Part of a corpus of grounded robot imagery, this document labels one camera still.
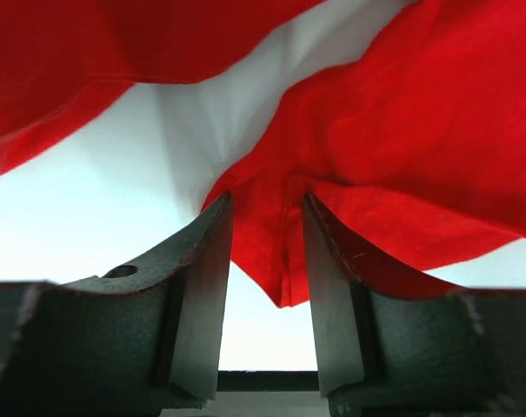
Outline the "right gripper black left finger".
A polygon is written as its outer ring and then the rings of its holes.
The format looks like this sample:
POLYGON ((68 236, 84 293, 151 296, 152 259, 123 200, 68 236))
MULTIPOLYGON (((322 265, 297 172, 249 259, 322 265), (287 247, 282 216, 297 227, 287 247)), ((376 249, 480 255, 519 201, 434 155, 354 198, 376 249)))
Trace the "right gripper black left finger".
POLYGON ((233 202, 102 277, 0 282, 0 416, 157 416, 216 394, 233 202))

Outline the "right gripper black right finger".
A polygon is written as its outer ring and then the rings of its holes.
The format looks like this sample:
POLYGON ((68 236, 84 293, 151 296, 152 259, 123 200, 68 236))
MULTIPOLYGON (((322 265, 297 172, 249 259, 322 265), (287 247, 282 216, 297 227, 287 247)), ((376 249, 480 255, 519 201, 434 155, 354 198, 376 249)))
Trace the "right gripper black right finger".
POLYGON ((526 416, 526 290, 398 261, 303 199, 321 395, 334 416, 526 416))

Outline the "red t-shirt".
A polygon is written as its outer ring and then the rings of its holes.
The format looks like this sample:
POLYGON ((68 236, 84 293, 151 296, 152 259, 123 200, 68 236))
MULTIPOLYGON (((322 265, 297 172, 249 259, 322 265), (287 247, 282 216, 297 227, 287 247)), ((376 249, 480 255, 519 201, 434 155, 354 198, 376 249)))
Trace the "red t-shirt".
POLYGON ((307 193, 421 270, 526 239, 526 1, 0 1, 0 280, 107 268, 227 192, 279 307, 307 193))

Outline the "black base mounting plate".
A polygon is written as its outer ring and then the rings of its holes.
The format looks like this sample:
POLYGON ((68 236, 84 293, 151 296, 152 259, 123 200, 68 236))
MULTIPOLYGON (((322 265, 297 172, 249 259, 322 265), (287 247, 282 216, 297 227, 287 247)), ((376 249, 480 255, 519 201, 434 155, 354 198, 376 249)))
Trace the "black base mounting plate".
POLYGON ((218 392, 318 392, 317 371, 220 371, 218 392))

